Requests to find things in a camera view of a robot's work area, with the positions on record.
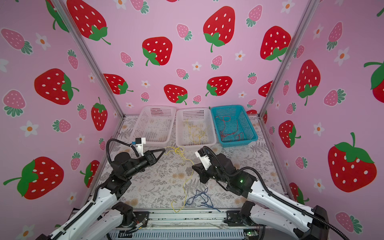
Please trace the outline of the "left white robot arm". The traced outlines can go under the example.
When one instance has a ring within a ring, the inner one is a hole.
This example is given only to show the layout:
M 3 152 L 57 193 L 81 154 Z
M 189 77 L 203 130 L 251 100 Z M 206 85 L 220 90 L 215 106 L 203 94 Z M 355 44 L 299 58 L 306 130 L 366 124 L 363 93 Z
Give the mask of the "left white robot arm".
M 110 143 L 116 142 L 134 150 L 136 158 L 128 153 L 116 155 L 111 159 Z M 139 221 L 133 207 L 119 199 L 131 186 L 131 179 L 146 168 L 155 165 L 166 149 L 143 151 L 145 139 L 136 139 L 127 144 L 117 139 L 106 143 L 106 155 L 113 171 L 107 180 L 95 188 L 92 199 L 71 219 L 54 230 L 50 235 L 41 234 L 39 240 L 100 240 L 109 238 L 110 231 L 117 227 L 129 227 L 129 233 L 138 231 L 143 222 Z

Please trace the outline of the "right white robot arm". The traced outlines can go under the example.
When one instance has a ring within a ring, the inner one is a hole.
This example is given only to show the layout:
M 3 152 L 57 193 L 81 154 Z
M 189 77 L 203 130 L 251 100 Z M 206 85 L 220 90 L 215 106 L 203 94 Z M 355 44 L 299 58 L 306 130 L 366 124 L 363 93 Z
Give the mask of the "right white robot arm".
M 216 155 L 208 147 L 196 151 L 201 161 L 193 165 L 201 183 L 215 180 L 225 191 L 246 198 L 240 216 L 246 224 L 268 226 L 296 240 L 326 240 L 334 231 L 343 240 L 348 237 L 331 225 L 327 211 L 297 203 L 268 188 L 261 174 L 252 167 L 236 169 L 225 155 Z

